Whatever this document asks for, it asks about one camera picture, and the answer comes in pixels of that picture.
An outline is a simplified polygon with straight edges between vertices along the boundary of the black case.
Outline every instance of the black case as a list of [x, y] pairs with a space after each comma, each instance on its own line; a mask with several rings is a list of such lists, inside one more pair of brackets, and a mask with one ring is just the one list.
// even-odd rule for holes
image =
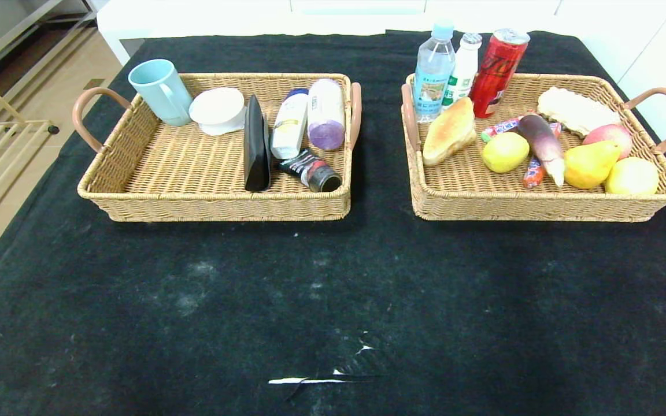
[[251, 95], [243, 129], [243, 171], [246, 174], [246, 191], [260, 192], [269, 188], [272, 179], [272, 149], [269, 127], [258, 104]]

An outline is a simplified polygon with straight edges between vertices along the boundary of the black cloth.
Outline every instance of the black cloth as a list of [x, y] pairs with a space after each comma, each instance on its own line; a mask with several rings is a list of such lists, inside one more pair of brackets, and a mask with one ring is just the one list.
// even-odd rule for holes
[[[531, 35], [519, 72], [609, 79], [578, 39]], [[72, 135], [0, 240], [0, 414], [666, 414], [666, 208], [637, 224], [416, 218], [399, 87], [427, 38], [148, 40], [121, 95], [158, 57], [361, 82], [351, 213], [116, 223], [77, 196], [94, 153]], [[86, 126], [104, 140], [121, 113], [100, 98]], [[267, 384], [334, 369], [377, 377]]]

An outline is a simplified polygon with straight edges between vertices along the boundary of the wicker basket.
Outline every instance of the wicker basket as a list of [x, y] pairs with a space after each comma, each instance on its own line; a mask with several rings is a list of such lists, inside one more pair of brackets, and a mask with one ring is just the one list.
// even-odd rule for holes
[[[243, 131], [211, 137], [196, 123], [174, 127], [159, 120], [140, 95], [132, 103], [106, 88], [87, 90], [74, 106], [74, 126], [97, 152], [77, 191], [114, 221], [325, 221], [338, 220], [351, 207], [352, 150], [361, 119], [361, 90], [341, 74], [197, 73], [181, 74], [192, 96], [214, 87], [235, 87], [261, 104], [269, 125], [286, 93], [330, 78], [343, 87], [346, 140], [323, 151], [307, 143], [343, 177], [334, 192], [312, 192], [297, 179], [272, 169], [264, 192], [244, 189]], [[108, 94], [125, 113], [104, 145], [82, 124], [82, 108], [95, 94]]]
[[[659, 172], [655, 195], [611, 195], [602, 186], [577, 190], [569, 185], [557, 188], [550, 180], [526, 190], [521, 179], [528, 161], [509, 173], [493, 173], [484, 166], [482, 140], [477, 139], [437, 166], [423, 166], [421, 138], [428, 124], [415, 123], [410, 75], [402, 85], [402, 123], [405, 130], [410, 171], [410, 193], [415, 214], [426, 220], [527, 220], [527, 221], [647, 221], [666, 205], [666, 140], [658, 146], [652, 141], [630, 108], [666, 88], [649, 90], [624, 103], [607, 81], [592, 76], [515, 74], [496, 113], [476, 119], [476, 131], [510, 117], [535, 110], [539, 95], [551, 86], [563, 87], [592, 98], [621, 116], [632, 133], [632, 156], [652, 161]], [[563, 149], [581, 143], [569, 131], [560, 137]]]

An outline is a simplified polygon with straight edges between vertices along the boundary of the purple bottle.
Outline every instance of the purple bottle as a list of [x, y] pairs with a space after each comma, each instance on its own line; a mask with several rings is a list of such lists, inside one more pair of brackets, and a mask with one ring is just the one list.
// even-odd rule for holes
[[343, 90], [333, 79], [319, 79], [310, 87], [307, 137], [323, 150], [343, 144]]

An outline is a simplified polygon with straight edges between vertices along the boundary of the bread roll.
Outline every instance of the bread roll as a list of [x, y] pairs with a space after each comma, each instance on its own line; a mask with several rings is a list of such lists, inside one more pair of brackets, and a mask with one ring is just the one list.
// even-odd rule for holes
[[423, 145], [423, 164], [439, 164], [475, 138], [474, 105], [469, 97], [464, 97], [431, 123]]

